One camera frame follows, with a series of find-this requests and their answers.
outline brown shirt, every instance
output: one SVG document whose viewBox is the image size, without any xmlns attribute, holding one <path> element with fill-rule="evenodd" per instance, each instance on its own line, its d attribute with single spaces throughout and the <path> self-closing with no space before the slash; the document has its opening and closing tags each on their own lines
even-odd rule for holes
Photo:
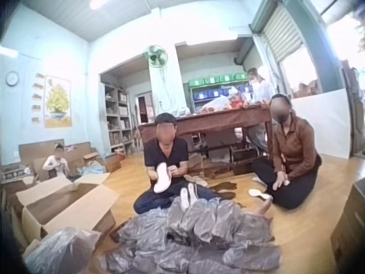
<svg viewBox="0 0 365 274">
<path fill-rule="evenodd" d="M 291 117 L 287 135 L 280 124 L 274 126 L 273 132 L 275 172 L 285 171 L 289 180 L 309 172 L 314 167 L 317 156 L 312 126 L 307 120 L 299 118 L 295 114 L 292 114 Z"/>
</svg>

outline green storage bin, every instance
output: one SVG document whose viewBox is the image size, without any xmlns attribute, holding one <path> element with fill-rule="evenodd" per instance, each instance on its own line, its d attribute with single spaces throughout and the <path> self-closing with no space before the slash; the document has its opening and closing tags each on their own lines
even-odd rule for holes
<svg viewBox="0 0 365 274">
<path fill-rule="evenodd" d="M 220 79 L 219 76 L 212 76 L 212 77 L 207 77 L 204 78 L 204 82 L 205 84 L 216 84 L 216 83 L 220 83 Z"/>
<path fill-rule="evenodd" d="M 245 74 L 245 73 L 236 73 L 235 75 L 234 75 L 234 80 L 235 81 L 248 81 L 248 77 L 247 77 L 247 74 Z"/>
<path fill-rule="evenodd" d="M 219 79 L 221 82 L 232 82 L 234 80 L 232 74 L 221 75 Z"/>
<path fill-rule="evenodd" d="M 199 87 L 205 85 L 204 79 L 193 79 L 189 81 L 189 87 Z"/>
</svg>

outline white shirt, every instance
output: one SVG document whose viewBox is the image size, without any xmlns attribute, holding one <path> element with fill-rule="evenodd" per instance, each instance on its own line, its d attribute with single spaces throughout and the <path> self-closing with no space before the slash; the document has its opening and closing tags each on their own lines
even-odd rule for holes
<svg viewBox="0 0 365 274">
<path fill-rule="evenodd" d="M 57 176 L 60 176 L 63 175 L 66 171 L 68 172 L 68 165 L 65 158 L 60 158 L 59 160 L 56 160 L 55 155 L 51 155 L 44 163 L 43 169 L 48 171 L 56 169 Z"/>
<path fill-rule="evenodd" d="M 252 88 L 253 100 L 255 102 L 261 100 L 271 100 L 271 97 L 273 97 L 275 94 L 275 89 L 266 80 L 261 81 L 261 83 L 252 83 Z"/>
</svg>

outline black t-shirt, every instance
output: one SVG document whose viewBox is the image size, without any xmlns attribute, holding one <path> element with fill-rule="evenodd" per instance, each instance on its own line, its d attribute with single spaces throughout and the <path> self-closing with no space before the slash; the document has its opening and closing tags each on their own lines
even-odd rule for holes
<svg viewBox="0 0 365 274">
<path fill-rule="evenodd" d="M 177 166 L 180 167 L 180 162 L 185 162 L 189 160 L 188 155 L 188 144 L 184 139 L 175 138 L 171 148 L 171 153 L 169 157 L 162 152 L 160 148 L 159 141 L 157 138 L 153 138 L 143 145 L 144 153 L 144 165 L 146 167 L 154 167 L 155 170 L 160 163 L 166 163 L 167 166 Z M 181 181 L 184 177 L 173 177 L 171 183 L 177 183 Z"/>
</svg>

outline wall clock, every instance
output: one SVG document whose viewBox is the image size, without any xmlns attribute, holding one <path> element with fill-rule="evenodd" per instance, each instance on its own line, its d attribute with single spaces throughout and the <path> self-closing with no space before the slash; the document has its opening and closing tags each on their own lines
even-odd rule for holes
<svg viewBox="0 0 365 274">
<path fill-rule="evenodd" d="M 15 71 L 11 71 L 6 76 L 6 83 L 9 87 L 14 87 L 19 82 L 19 75 Z"/>
</svg>

